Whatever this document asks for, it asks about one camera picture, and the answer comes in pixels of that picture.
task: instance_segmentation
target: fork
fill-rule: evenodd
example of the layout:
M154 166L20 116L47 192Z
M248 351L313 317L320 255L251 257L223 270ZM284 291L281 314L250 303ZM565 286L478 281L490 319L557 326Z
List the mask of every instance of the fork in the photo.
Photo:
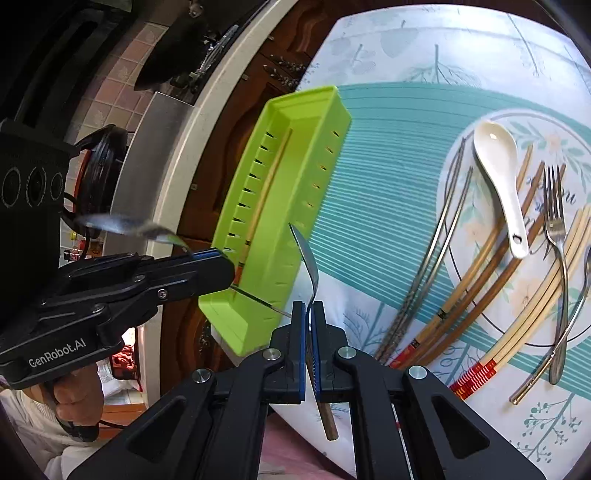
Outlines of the fork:
M567 271L566 257L564 256L564 240L566 239L566 227L564 225L564 209L562 205L562 179L558 172L558 180L554 174L554 167L548 168L548 175L544 172L544 229L548 242L552 244L560 260L562 267L562 306L560 317L556 322L556 335L554 343L559 340L569 323L569 273ZM564 362L566 360L566 343L558 347L556 355L550 365L549 380L556 385L562 376Z

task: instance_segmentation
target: white countertop edge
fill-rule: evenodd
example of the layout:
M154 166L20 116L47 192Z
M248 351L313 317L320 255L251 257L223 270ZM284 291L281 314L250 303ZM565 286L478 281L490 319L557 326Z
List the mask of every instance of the white countertop edge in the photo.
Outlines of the white countertop edge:
M297 0L275 0L238 37L199 95L186 127L178 135L168 170L158 192L152 220L177 231L187 193L201 154L222 109L242 73L264 41ZM167 257L172 246L148 242L146 254ZM160 332L162 308L138 329L142 396L147 407L160 398Z

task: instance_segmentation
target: metal spoon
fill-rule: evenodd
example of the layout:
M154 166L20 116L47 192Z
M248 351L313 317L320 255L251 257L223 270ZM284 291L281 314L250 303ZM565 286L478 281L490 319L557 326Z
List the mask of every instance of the metal spoon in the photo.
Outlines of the metal spoon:
M310 310L312 308L312 304L314 303L314 299L316 298L316 293L318 292L318 265L316 264L316 259L314 258L314 254L312 253L312 249L310 248L310 244L304 238L304 235L293 226L291 223L289 224L291 234L294 236L295 242L300 249L300 255L302 260L304 261L304 265L306 266L306 270L308 271L308 275L310 276L310 281L312 282L312 297L306 306L306 321L308 319L308 315L310 314ZM306 367L308 369L308 375L312 382L314 382L314 367L313 367L313 357L311 351L311 341L310 338L306 338ZM316 400L316 406L318 406L318 413L320 414L320 420L322 421L322 426L324 427L324 434L326 435L327 440L336 440L339 438L339 431L336 428L335 417L330 409L329 403L320 403Z
M567 338L569 337L570 331L573 329L574 323L577 321L581 310L583 310L583 305L585 305L585 300L587 300L587 295L589 294L589 289L591 288L591 248L587 252L587 258L585 259L585 282L583 285L583 290L579 295L579 299L577 300L577 306L574 309L573 315L570 318L569 325L566 327L566 330L558 339L558 342L554 344L554 347L550 352L546 354L543 358L541 363L538 365L538 368L532 373L528 379L523 383L519 389L516 390L513 395L509 398L509 401L513 405L519 404L521 400L527 395L527 392L531 390L531 388L535 385L535 383L541 378L544 374L548 366L552 363L552 360L556 356L557 351L560 347L566 343Z
M104 230L105 232L118 233L126 236L139 236L148 240L153 240L161 244L178 245L189 255L193 255L193 252L185 241L180 238L176 233L169 230L166 227L158 225L157 223L150 222L149 220L139 220L137 218L125 216L125 215L111 215L110 213L97 213L94 215L84 215L76 219L76 222L80 225L84 225L90 228L96 228L98 230ZM273 310L274 312L281 313L287 318L291 318L291 314L284 312L283 310L275 308L270 303L238 288L236 285L230 285L230 288L237 291L239 294L254 300L261 305Z

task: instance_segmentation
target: spoon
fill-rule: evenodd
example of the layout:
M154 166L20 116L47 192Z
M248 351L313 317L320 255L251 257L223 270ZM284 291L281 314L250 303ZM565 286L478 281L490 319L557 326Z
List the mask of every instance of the spoon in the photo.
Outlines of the spoon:
M484 121L474 130L474 148L501 201L511 253L525 258L530 247L515 187L519 167L515 140L502 125Z
M138 236L148 240L153 240L161 244L178 245L189 255L193 255L193 252L185 241L180 238L176 233L169 230L166 227L158 225L157 223L150 222L149 220L139 220L137 218L125 216L125 215L111 215L110 213L97 213L94 215L83 215L76 218L76 222L80 225L87 226L89 228L96 228L98 230L104 230L105 232L118 233L126 236ZM273 310L274 312L281 313L287 318L291 318L291 314L284 312L283 310L275 308L265 300L248 293L247 291L238 288L236 285L230 285L230 288L237 291L239 294L254 300L255 302L264 305L265 307Z
M304 235L291 223L289 224L291 234L294 236L295 242L300 249L300 255L302 260L304 261L304 265L306 266L306 270L308 271L308 275L310 276L310 281L312 282L312 297L306 306L306 321L308 319L308 315L310 314L310 310L312 308L312 304L314 303L314 299L316 298L316 293L318 292L318 265L316 264L316 259L314 258L314 254L312 253L312 249L310 248L310 244L304 238ZM312 382L314 382L314 367L313 367L313 357L311 352L311 341L309 338L306 338L306 367L308 369L308 375ZM327 440L336 440L339 438L339 432L336 428L335 417L330 409L329 403L320 403L316 400L316 406L318 407L318 413L320 414L320 420L322 421L322 426L324 427L324 434L326 435Z
M513 405L518 405L521 400L527 395L527 392L531 390L531 387L535 385L535 383L541 378L544 374L548 366L552 363L552 361L560 361L560 358L556 355L560 347L566 343L567 338L569 337L570 331L573 329L574 323L577 321L581 310L583 310L583 305L585 305L585 300L587 300L587 295L589 294L589 289L591 288L591 248L587 252L587 258L585 260L585 282L583 285L583 290L579 295L579 299L577 301L577 306L574 309L573 315L570 318L569 325L566 327L566 330L562 333L558 342L554 344L550 352L546 354L546 356L542 359L538 368L532 373L527 380L523 383L519 389L511 395L509 401Z

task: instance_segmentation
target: pink tile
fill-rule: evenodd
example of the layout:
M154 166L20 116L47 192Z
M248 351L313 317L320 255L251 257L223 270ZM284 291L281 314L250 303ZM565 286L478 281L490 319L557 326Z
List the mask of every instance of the pink tile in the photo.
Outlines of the pink tile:
M132 113L129 122L127 122L127 127L125 129L128 132L135 132L138 129L139 121L142 119L142 116L138 113Z
M131 85L125 85L121 90L119 98L117 98L117 106L125 108L126 110L134 110L142 97L142 92L136 92Z
M125 128L130 118L131 112L114 106L105 123L106 125L115 124L118 127Z
M140 41L134 40L121 54L121 58L125 60L139 62L141 59L144 58L144 55L146 55L146 52L148 50L151 50L150 45L148 45L147 43L142 43Z
M167 31L166 27L153 23L146 24L142 31L135 37L136 40L145 42L149 45L155 45L158 40Z
M82 95L82 98L88 98L90 100L94 100L96 94L99 93L100 86L103 84L104 79L105 79L105 77L94 77L90 81L90 84L88 85L88 88L84 92L84 95Z
M84 137L90 135L92 132L95 132L97 129L95 127L89 127L88 125L82 125L80 130L78 130L78 136L76 137L76 141L79 142Z
M111 79L105 79L103 85L100 86L98 93L95 96L95 100L97 102L108 103L109 105L114 105L117 97L121 93L121 89L123 88L124 84L121 82L116 82Z
M143 65L138 65L131 73L131 75L129 75L129 78L127 79L128 85L135 85L135 81L138 79L139 73L142 71L142 68L144 68Z
M88 109L90 108L90 105L92 104L92 101L83 98L80 103L78 104L78 106L76 107L76 111L74 112L74 115L72 116L72 123L73 124L78 124L81 125L82 122L84 121L86 114L88 113Z
M148 105L150 104L150 100L152 99L153 95L154 92L151 92L150 90L143 91L142 98L139 99L138 104L135 106L135 112L143 115L146 109L148 108Z
M136 62L118 59L108 77L110 79L117 80L118 82L127 82L129 76L133 73L136 66Z
M98 72L96 72L97 77L106 77L109 75L115 64L117 63L118 57L113 55L107 56L105 61L100 65Z
M87 127L94 127L95 130L104 126L111 108L110 105L105 103L92 102L86 113L86 117L84 118L84 125Z

